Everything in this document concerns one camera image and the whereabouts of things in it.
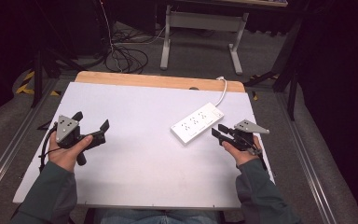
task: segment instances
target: hand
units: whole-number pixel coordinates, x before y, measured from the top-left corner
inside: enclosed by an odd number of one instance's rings
[[[60,148],[56,142],[57,132],[51,134],[48,146],[48,160],[56,163],[61,168],[73,173],[75,169],[76,157],[80,154],[84,148],[86,148],[92,141],[92,135],[87,135],[76,145],[68,149]]]
[[[257,148],[261,148],[257,136],[254,136],[254,142]],[[229,152],[229,154],[231,154],[231,156],[234,157],[237,166],[240,166],[250,160],[258,159],[258,156],[254,156],[248,151],[239,151],[228,142],[223,142],[222,146],[227,152]]]

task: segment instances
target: finger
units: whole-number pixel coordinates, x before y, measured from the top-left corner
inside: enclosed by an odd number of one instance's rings
[[[258,140],[258,137],[254,135],[254,143],[258,149],[262,149],[260,146],[260,141]]]
[[[83,151],[92,141],[92,135],[87,135],[80,142],[69,149],[70,153],[74,153],[76,156]]]
[[[58,148],[56,138],[57,138],[57,132],[54,131],[54,132],[51,134],[51,136],[50,136],[50,138],[49,138],[49,140],[48,140],[48,143],[49,143],[49,145],[48,145],[48,150],[52,150],[52,149],[54,149],[54,148]]]
[[[237,159],[241,155],[241,152],[228,142],[223,142],[222,146],[234,159]]]

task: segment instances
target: table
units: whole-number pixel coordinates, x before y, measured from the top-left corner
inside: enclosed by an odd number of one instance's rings
[[[215,3],[241,3],[245,5],[256,5],[266,7],[286,7],[287,2],[274,2],[263,0],[220,0],[211,1],[209,4]],[[242,68],[240,59],[238,57],[237,49],[240,44],[243,30],[245,28],[249,13],[244,12],[242,17],[229,17],[217,15],[204,15],[199,13],[187,13],[171,11],[172,6],[167,5],[165,18],[165,37],[164,45],[161,55],[160,68],[166,70],[168,68],[168,60],[170,55],[170,30],[171,27],[193,28],[193,29],[207,29],[216,31],[237,32],[234,44],[228,44],[228,49],[231,55],[235,72],[237,75],[242,75]]]
[[[225,113],[220,123],[255,122],[242,84],[229,81],[227,85],[227,95],[218,106]],[[195,86],[200,90],[187,90]],[[53,120],[81,110],[82,133],[95,132],[105,119],[111,127],[105,134],[106,143],[86,151],[88,163],[76,167],[77,203],[92,207],[238,209],[235,178],[240,172],[217,139],[206,132],[184,147],[170,132],[170,125],[206,101],[217,101],[223,88],[224,82],[219,80],[79,73]],[[23,201],[38,176],[40,150],[14,203]],[[269,167],[267,155],[265,160]]]

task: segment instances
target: power strip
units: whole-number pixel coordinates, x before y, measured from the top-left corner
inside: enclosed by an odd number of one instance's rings
[[[211,103],[206,104],[171,127],[171,132],[187,145],[225,115]]]

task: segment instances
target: person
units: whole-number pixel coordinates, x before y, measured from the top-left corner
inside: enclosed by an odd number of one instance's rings
[[[67,223],[76,206],[75,164],[77,155],[92,141],[88,135],[69,149],[58,149],[56,133],[49,139],[48,163],[10,223]],[[261,148],[255,136],[255,145]],[[228,142],[223,148],[235,159],[241,174],[236,179],[245,223],[301,223],[269,180],[257,156],[238,151]],[[94,223],[219,223],[214,211],[97,209]]]

